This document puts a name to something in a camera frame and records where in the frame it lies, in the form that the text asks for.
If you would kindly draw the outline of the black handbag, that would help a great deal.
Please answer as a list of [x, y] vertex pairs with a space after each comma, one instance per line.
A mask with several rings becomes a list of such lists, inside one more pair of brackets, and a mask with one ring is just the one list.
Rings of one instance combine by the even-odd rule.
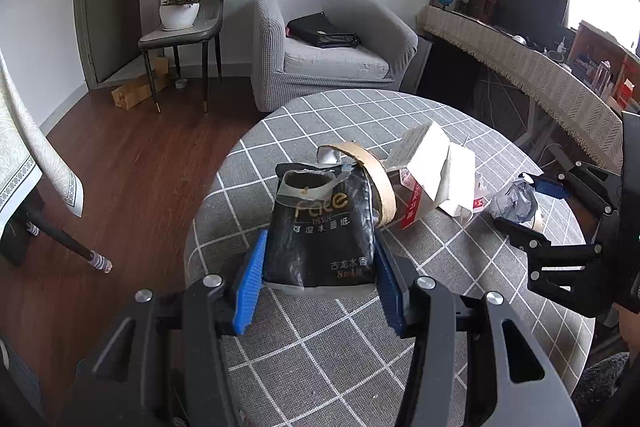
[[290, 20], [288, 35], [319, 49], [356, 48], [359, 37], [351, 31], [334, 26], [326, 14], [320, 12]]

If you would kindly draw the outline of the beige lace desk cloth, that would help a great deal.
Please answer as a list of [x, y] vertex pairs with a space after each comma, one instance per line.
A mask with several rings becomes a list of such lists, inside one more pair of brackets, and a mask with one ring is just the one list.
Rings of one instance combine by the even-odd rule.
[[615, 173], [622, 171], [622, 118], [566, 69], [479, 20], [431, 5], [424, 6], [416, 23], [521, 89], [598, 166]]

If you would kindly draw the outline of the black monitor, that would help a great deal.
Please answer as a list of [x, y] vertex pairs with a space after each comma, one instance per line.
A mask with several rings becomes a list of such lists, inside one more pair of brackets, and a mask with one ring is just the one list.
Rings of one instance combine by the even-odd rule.
[[491, 25], [547, 50], [564, 23], [567, 0], [496, 0]]

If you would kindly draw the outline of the cardboard box on floor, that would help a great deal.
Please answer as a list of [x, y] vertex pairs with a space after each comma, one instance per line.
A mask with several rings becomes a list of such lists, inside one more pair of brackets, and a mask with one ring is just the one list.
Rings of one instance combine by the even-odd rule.
[[[168, 86], [169, 62], [167, 57], [155, 57], [152, 60], [152, 73], [154, 86], [157, 91], [162, 91]], [[116, 107], [129, 110], [151, 98], [151, 88], [146, 72], [134, 79], [127, 80], [124, 84], [111, 92]]]

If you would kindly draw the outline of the grey plastic wrapper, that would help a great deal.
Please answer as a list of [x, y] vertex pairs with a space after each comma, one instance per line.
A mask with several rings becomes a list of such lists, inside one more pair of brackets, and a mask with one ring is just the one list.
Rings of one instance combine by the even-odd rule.
[[538, 210], [533, 179], [526, 174], [503, 187], [490, 201], [488, 211], [517, 225], [532, 221]]

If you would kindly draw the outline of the black table leg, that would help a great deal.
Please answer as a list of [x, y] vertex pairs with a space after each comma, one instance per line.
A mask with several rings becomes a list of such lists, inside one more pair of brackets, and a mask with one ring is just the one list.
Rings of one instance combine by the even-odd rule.
[[106, 274], [112, 271], [113, 263], [110, 259], [107, 259], [107, 257], [98, 254], [96, 251], [92, 251], [88, 247], [76, 241], [73, 236], [70, 236], [70, 234], [65, 232], [63, 229], [58, 228], [56, 225], [51, 223], [46, 217], [43, 216], [43, 213], [41, 211], [29, 207], [26, 204], [23, 205], [23, 208], [26, 219], [29, 222], [32, 222], [32, 224], [35, 225], [35, 227], [37, 227], [41, 232], [46, 233], [47, 236], [50, 236], [51, 239], [54, 239], [55, 242], [58, 242], [65, 248], [73, 251], [73, 253], [78, 255], [79, 257], [84, 258], [94, 269]]

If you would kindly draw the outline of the white cardboard packaging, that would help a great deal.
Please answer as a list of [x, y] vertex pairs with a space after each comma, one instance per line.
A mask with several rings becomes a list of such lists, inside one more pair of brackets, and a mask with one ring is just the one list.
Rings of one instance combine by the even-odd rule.
[[411, 191], [401, 230], [439, 208], [466, 225], [473, 216], [477, 179], [475, 153], [452, 142], [432, 121], [405, 132], [384, 162], [399, 173], [400, 184]]

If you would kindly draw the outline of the brown cardboard tape roll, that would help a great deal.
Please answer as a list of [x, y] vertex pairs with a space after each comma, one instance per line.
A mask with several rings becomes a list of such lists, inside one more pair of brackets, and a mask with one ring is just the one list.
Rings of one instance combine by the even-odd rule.
[[386, 227], [396, 216], [396, 195], [387, 172], [377, 157], [355, 142], [322, 144], [318, 146], [317, 161], [334, 164], [341, 156], [350, 158], [367, 173], [375, 193], [374, 208], [378, 212], [378, 228]]

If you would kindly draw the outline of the black tissue pack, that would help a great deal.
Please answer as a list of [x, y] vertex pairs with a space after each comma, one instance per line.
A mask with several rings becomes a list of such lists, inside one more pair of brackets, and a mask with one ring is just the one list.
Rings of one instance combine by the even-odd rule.
[[262, 279], [275, 291], [342, 298], [375, 283], [372, 186], [353, 162], [276, 167]]

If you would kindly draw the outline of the white patterned tablecloth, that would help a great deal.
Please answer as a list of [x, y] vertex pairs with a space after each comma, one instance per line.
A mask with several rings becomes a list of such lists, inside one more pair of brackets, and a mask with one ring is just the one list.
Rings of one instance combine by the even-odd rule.
[[67, 209], [81, 217], [84, 187], [28, 113], [4, 57], [0, 89], [1, 231], [43, 176]]

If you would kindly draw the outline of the grey dining chair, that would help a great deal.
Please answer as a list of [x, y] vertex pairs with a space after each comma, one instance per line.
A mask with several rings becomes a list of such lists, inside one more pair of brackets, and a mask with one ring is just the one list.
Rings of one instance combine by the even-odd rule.
[[200, 3], [195, 3], [192, 6], [162, 4], [158, 10], [160, 12], [165, 11], [169, 17], [173, 18], [175, 22], [174, 26], [166, 28], [164, 24], [161, 24], [159, 28], [143, 35], [138, 41], [138, 47], [143, 57], [146, 80], [148, 80], [157, 113], [160, 113], [160, 102], [157, 98], [150, 52], [173, 48], [174, 57], [177, 60], [176, 69], [178, 76], [181, 76], [178, 47], [190, 46], [191, 44], [199, 44], [201, 46], [203, 110], [207, 112], [209, 99], [208, 51], [210, 40], [214, 40], [217, 76], [219, 79], [222, 78], [219, 34], [222, 28], [222, 21], [224, 20], [224, 0], [202, 0]]

